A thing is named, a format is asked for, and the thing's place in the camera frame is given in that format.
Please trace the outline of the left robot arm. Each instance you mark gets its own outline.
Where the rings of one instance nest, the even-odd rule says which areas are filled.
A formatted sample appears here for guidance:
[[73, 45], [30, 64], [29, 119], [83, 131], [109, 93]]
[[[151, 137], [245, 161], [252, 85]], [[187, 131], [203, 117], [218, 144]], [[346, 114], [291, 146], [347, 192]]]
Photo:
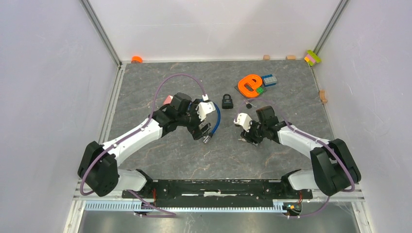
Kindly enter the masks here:
[[140, 170], [119, 169], [129, 156], [147, 144], [163, 138], [178, 127], [185, 127], [194, 140], [206, 136], [211, 128], [205, 123], [216, 110], [212, 101], [192, 99], [184, 93], [175, 94], [148, 118], [125, 134], [102, 144], [92, 141], [86, 146], [78, 169], [82, 195], [95, 193], [104, 197], [117, 190], [133, 190], [141, 198], [151, 195], [153, 185]]

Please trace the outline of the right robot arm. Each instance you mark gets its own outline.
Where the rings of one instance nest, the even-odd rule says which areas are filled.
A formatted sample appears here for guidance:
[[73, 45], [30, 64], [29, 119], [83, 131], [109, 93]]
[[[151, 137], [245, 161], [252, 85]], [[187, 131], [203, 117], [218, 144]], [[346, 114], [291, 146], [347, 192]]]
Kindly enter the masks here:
[[238, 113], [234, 118], [246, 142], [258, 145], [268, 139], [292, 148], [311, 161], [311, 170], [296, 170], [282, 177], [283, 196], [293, 198], [305, 189], [318, 189], [327, 196], [354, 191], [355, 184], [361, 181], [361, 173], [343, 140], [319, 138], [286, 120], [280, 121], [271, 106], [257, 109], [256, 114], [257, 120], [247, 113]]

